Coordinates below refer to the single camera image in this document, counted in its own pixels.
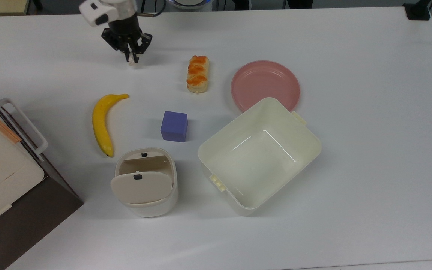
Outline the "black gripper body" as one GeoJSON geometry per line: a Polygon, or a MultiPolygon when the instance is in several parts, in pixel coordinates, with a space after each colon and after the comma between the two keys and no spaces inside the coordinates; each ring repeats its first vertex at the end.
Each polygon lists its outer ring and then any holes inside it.
{"type": "Polygon", "coordinates": [[[115,51],[145,52],[151,44],[153,36],[142,32],[137,18],[115,20],[108,26],[101,36],[115,51]]]}

